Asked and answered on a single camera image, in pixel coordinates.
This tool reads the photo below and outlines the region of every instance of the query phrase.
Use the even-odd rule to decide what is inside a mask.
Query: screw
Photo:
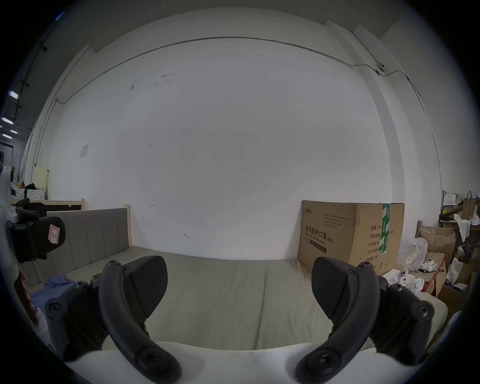
[[[430,313],[430,311],[429,311],[429,309],[427,308],[426,305],[419,306],[419,311],[420,311],[420,315],[422,317],[427,317],[428,314]]]
[[[56,312],[58,311],[59,309],[61,308],[61,305],[59,303],[51,303],[50,304],[50,307],[48,309],[50,309],[51,312]]]

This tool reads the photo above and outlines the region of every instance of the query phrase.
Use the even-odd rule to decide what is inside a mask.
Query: clutter pile
[[[319,256],[351,265],[368,261],[389,285],[401,284],[422,300],[431,298],[443,310],[433,346],[462,310],[477,277],[479,205],[480,194],[445,193],[439,226],[419,221],[415,238],[405,239],[403,204],[303,201],[298,259],[309,272]]]

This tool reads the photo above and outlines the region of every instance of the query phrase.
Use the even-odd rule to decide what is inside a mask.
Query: cardboard box
[[[311,273],[320,256],[390,271],[402,238],[404,204],[302,202],[298,259]]]
[[[436,270],[435,272],[426,272],[423,274],[420,272],[410,272],[410,274],[423,279],[425,285],[423,286],[422,292],[430,293],[432,296],[438,296],[440,288],[444,285],[446,279],[446,255],[439,252],[427,252],[425,259],[429,258],[432,259],[440,267],[440,269]],[[400,271],[403,269],[403,267],[399,265],[395,266],[395,268]]]
[[[437,298],[443,301],[447,305],[448,309],[447,319],[445,323],[450,320],[450,318],[455,312],[460,311],[467,302],[471,290],[473,289],[473,283],[476,279],[476,276],[476,267],[464,263],[462,266],[462,270],[460,271],[455,281],[455,284],[468,284],[467,292],[458,292],[457,290],[450,288],[446,285],[444,285],[443,287],[438,287],[440,292],[438,293]]]
[[[451,264],[456,243],[454,229],[421,227],[419,237],[424,238],[428,242],[428,252],[444,253],[446,255],[446,266],[448,267]]]

